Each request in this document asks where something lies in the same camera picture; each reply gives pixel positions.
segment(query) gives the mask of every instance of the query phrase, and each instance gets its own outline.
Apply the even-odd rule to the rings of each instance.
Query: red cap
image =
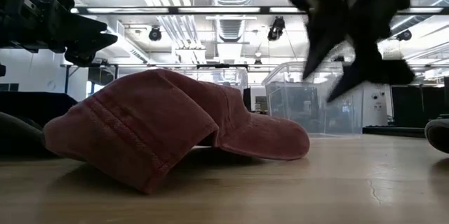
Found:
[[[117,79],[43,131],[50,151],[146,193],[195,145],[280,160],[309,151],[295,122],[251,114],[239,90],[169,70]]]

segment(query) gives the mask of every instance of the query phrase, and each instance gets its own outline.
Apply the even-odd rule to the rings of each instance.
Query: gray cushion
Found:
[[[49,157],[41,127],[31,119],[0,112],[0,155]]]
[[[432,146],[449,154],[449,119],[430,121],[427,123],[424,132]]]

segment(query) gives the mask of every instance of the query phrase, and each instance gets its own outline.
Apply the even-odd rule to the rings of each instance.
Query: clear plastic bin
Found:
[[[223,86],[231,86],[240,90],[248,88],[248,72],[246,69],[199,69],[175,70],[198,81],[208,81]]]
[[[324,63],[306,81],[302,81],[303,69],[303,62],[286,62],[262,82],[269,114],[296,121],[311,137],[359,136],[363,89],[326,102],[334,82],[342,75],[342,63]]]

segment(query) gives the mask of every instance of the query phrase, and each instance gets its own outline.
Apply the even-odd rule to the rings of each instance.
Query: wooden floor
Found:
[[[449,223],[449,155],[425,140],[313,139],[307,158],[195,150],[151,196],[71,160],[0,160],[0,223]]]

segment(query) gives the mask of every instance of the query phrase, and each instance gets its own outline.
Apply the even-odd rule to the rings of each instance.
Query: white wall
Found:
[[[33,54],[19,49],[2,49],[0,63],[6,66],[6,76],[0,77],[0,84],[19,84],[19,91],[64,93],[65,68],[60,66],[63,58],[62,54],[45,50]],[[88,70],[79,68],[69,78],[67,94],[78,101],[86,98],[87,78]]]

